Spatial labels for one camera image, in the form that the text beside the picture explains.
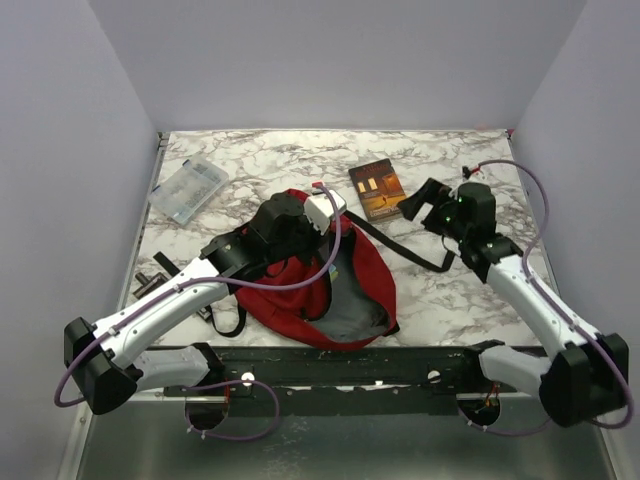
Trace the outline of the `dark brown book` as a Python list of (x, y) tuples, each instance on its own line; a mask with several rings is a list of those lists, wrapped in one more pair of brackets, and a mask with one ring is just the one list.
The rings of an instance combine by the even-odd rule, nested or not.
[(370, 223), (401, 215), (398, 204), (406, 194), (389, 158), (350, 168), (348, 174)]

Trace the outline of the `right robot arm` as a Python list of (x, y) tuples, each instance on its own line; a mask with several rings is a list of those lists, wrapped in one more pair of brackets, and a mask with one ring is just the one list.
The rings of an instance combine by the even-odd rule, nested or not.
[(537, 358), (506, 345), (487, 347), (461, 365), (462, 384), (474, 392), (494, 381), (512, 386), (538, 399), (562, 427), (620, 409), (631, 416), (628, 345), (577, 315), (540, 279), (516, 243), (498, 232), (490, 187), (467, 182), (452, 189), (430, 178), (398, 208), (412, 220), (425, 204), (431, 209), (424, 228), (456, 243), (463, 264), (517, 312), (546, 353)]

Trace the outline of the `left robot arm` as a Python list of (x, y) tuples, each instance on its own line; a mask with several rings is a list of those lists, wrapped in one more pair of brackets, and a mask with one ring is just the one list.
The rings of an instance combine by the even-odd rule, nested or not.
[(78, 317), (63, 331), (66, 371), (54, 393), (58, 407), (68, 381), (96, 415), (109, 413), (139, 391), (194, 388), (214, 393), (222, 380), (214, 354), (201, 346), (144, 353), (159, 337), (198, 310), (240, 288), (265, 289), (269, 266), (297, 257), (309, 260), (327, 242), (338, 245), (345, 200), (318, 184), (310, 196), (276, 193), (253, 218), (214, 237), (201, 253), (152, 293), (94, 323)]

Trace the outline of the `red student backpack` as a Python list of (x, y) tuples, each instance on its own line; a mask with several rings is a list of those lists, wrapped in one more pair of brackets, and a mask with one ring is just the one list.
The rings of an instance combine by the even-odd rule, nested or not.
[(199, 314), (222, 337), (239, 336), (251, 315), (281, 336), (328, 350), (356, 350), (397, 333), (396, 284), (371, 240), (434, 273), (448, 271), (455, 254), (448, 252), (440, 265), (434, 264), (349, 210), (342, 215), (341, 224), (338, 254), (322, 278), (290, 291), (242, 288), (235, 295), (237, 323), (228, 331), (218, 328), (210, 305)]

